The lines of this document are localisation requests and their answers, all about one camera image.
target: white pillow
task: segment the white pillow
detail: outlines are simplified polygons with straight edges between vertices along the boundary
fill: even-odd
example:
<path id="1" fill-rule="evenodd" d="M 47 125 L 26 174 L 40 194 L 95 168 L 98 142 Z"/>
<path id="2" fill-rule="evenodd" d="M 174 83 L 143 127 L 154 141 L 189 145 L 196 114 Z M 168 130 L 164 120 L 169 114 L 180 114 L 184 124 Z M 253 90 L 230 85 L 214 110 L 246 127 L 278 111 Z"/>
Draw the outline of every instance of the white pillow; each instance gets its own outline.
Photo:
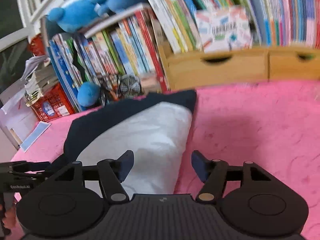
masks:
<path id="1" fill-rule="evenodd" d="M 78 156 L 84 166 L 134 152 L 134 165 L 122 183 L 131 198 L 139 194 L 173 194 L 192 121 L 191 111 L 161 102 L 106 130 Z M 85 186 L 101 196 L 99 182 Z"/>

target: red plastic crate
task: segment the red plastic crate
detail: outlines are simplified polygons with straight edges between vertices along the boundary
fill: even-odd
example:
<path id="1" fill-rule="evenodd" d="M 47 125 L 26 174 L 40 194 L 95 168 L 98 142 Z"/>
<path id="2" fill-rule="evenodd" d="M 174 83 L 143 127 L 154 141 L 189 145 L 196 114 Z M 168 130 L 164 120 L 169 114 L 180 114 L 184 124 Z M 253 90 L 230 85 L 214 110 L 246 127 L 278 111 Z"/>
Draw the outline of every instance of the red plastic crate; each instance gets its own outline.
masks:
<path id="1" fill-rule="evenodd" d="M 56 84 L 31 107 L 38 120 L 44 122 L 75 113 L 60 83 Z"/>

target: pillow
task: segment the pillow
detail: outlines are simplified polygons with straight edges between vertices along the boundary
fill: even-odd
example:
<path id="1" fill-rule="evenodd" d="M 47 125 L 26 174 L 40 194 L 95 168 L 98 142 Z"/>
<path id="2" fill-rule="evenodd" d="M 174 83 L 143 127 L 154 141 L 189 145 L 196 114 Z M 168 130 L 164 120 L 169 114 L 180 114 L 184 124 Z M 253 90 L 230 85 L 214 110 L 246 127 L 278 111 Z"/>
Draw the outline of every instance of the pillow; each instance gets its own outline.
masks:
<path id="1" fill-rule="evenodd" d="M 196 103 L 194 90 L 125 99 L 82 116 L 71 124 L 64 153 L 52 163 L 60 169 L 75 160 L 84 166 L 134 152 L 123 188 L 139 194 L 173 194 Z M 99 182 L 85 186 L 101 196 Z"/>

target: pink bedsheet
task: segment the pink bedsheet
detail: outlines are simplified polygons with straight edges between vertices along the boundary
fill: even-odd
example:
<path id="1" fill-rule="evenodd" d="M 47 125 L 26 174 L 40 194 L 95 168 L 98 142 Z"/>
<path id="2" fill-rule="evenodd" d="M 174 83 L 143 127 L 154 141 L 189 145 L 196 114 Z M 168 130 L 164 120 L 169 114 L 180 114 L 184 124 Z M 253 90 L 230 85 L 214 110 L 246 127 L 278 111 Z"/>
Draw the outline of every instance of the pink bedsheet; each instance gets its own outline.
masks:
<path id="1" fill-rule="evenodd" d="M 309 217 L 302 234 L 320 239 L 320 83 L 221 86 L 197 93 L 175 192 L 195 196 L 202 187 L 191 167 L 193 150 L 230 165 L 254 161 L 305 198 Z M 52 121 L 30 149 L 18 151 L 13 160 L 54 160 L 62 153 L 71 122 L 84 114 Z"/>

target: circular cover plate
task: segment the circular cover plate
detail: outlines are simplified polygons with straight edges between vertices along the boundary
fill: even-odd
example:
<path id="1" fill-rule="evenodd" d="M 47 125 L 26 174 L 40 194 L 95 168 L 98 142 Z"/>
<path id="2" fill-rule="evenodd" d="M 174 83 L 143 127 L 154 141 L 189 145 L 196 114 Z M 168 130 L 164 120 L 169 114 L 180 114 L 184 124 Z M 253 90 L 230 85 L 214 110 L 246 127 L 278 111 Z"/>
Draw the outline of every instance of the circular cover plate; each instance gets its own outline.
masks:
<path id="1" fill-rule="evenodd" d="M 65 237 L 91 227 L 102 215 L 103 201 L 93 191 L 31 192 L 17 205 L 20 224 L 34 235 Z"/>
<path id="2" fill-rule="evenodd" d="M 220 204 L 235 228 L 260 237 L 280 237 L 299 232 L 308 217 L 307 203 L 292 192 L 250 192 L 238 188 Z"/>

